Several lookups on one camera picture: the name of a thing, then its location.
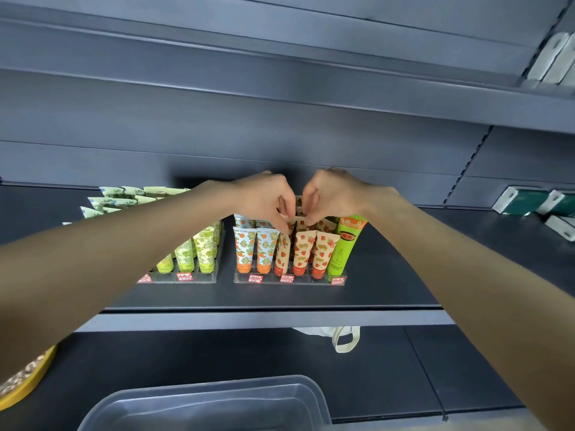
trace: person's left hand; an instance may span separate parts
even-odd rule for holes
[[[237,211],[249,219],[265,219],[282,233],[288,233],[288,224],[282,215],[296,216],[296,196],[282,174],[264,171],[236,180]]]

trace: green and white box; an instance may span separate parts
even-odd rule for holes
[[[549,219],[545,221],[545,225],[559,233],[568,241],[575,241],[575,218],[551,215]]]
[[[502,215],[527,216],[547,201],[549,191],[541,187],[509,186],[493,204]]]
[[[537,213],[575,217],[575,191],[553,189]]]

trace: hand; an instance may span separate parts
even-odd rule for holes
[[[237,195],[235,213],[249,219],[265,219],[282,233],[288,233],[282,215],[291,219],[296,216],[296,196],[282,174],[264,171],[231,184]]]
[[[304,188],[302,209],[306,225],[313,225],[326,216],[363,214],[368,192],[374,187],[342,169],[320,169]]]

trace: plastic display rack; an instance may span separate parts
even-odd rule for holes
[[[214,261],[214,270],[209,274],[205,274],[199,270],[198,259],[194,260],[196,267],[194,272],[180,272],[178,264],[174,261],[174,270],[168,274],[162,274],[158,272],[156,267],[153,268],[151,272],[144,275],[138,283],[154,283],[154,284],[213,284],[217,280],[217,274],[220,270],[221,253],[224,250],[224,238],[226,237],[226,231],[222,226],[222,231],[220,234],[220,244],[217,247],[217,256]]]
[[[274,273],[273,267],[276,264],[276,258],[271,265],[271,270],[268,274],[260,274],[256,267],[256,261],[252,261],[252,268],[248,273],[238,272],[237,267],[234,273],[234,283],[239,284],[300,284],[300,285],[310,285],[310,286],[343,286],[347,280],[347,274],[345,270],[341,275],[328,275],[326,274],[321,278],[321,280],[316,280],[311,274],[311,264],[305,269],[305,274],[301,276],[296,276],[291,273],[291,262],[287,265],[287,273],[281,277]]]

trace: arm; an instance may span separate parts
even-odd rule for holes
[[[395,189],[337,169],[303,197],[309,223],[361,214],[405,257],[469,340],[550,430],[575,423],[575,299],[427,215]]]
[[[295,215],[283,175],[207,181],[131,209],[26,237],[0,248],[0,382],[75,331],[178,245],[233,213],[287,232]]]

